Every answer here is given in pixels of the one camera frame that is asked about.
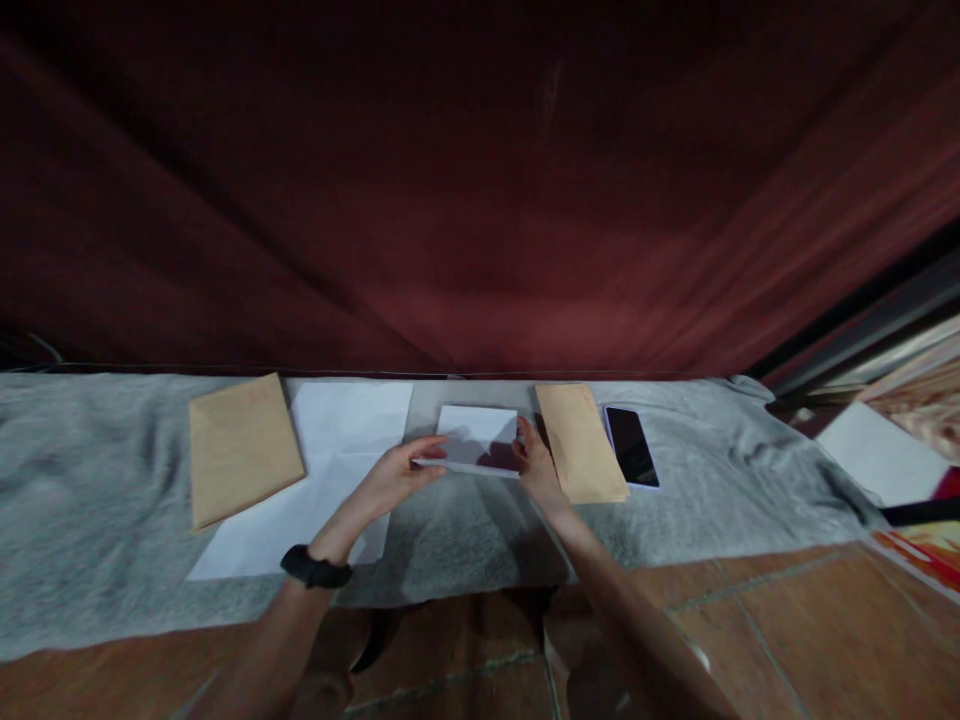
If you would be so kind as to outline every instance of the gray blanket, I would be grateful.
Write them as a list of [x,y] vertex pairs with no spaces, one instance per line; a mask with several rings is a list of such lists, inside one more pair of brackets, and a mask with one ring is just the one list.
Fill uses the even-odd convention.
[[[280,576],[186,583],[187,401],[238,378],[0,376],[0,658],[257,617]],[[292,400],[302,380],[287,381]],[[582,506],[621,563],[798,550],[863,536],[879,514],[819,447],[771,417],[746,378],[591,384],[635,407],[663,492]],[[415,383],[406,437],[443,404],[513,407],[533,384]],[[516,481],[450,474],[392,515],[387,549],[338,595],[397,606],[573,574]]]

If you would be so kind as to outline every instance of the white paper sheet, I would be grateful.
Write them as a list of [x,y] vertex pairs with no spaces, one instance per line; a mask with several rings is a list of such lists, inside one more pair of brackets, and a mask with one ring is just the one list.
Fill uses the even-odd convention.
[[[279,573],[291,545],[308,543],[388,449],[400,443],[411,383],[307,383],[291,408],[307,476],[221,523],[187,580]],[[350,553],[362,565],[383,556],[389,515]]]
[[444,405],[437,435],[446,435],[446,460],[421,461],[454,472],[520,477],[511,444],[517,437],[517,411]]
[[950,464],[936,450],[863,403],[853,403],[818,436],[880,507],[929,500]]

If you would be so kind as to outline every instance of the black phone screen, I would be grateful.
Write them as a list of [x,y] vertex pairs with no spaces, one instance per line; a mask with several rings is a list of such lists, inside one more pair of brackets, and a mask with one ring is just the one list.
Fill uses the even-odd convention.
[[627,482],[648,487],[660,487],[647,439],[640,426],[640,416],[633,410],[606,408],[607,423],[613,452]]

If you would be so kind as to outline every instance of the watch strap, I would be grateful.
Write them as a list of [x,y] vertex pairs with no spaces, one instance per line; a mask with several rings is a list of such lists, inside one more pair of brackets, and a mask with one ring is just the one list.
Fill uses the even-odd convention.
[[326,560],[314,560],[307,553],[306,545],[294,545],[287,550],[280,567],[308,588],[341,588],[353,575],[353,568],[349,565],[332,565]]

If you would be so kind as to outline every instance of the left hand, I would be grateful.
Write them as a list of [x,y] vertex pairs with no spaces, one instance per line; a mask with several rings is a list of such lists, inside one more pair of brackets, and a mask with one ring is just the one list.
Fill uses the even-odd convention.
[[387,450],[317,533],[310,543],[310,556],[334,564],[346,563],[350,548],[367,525],[443,476],[446,468],[420,467],[413,461],[445,458],[446,451],[437,446],[446,441],[444,435],[432,435]]

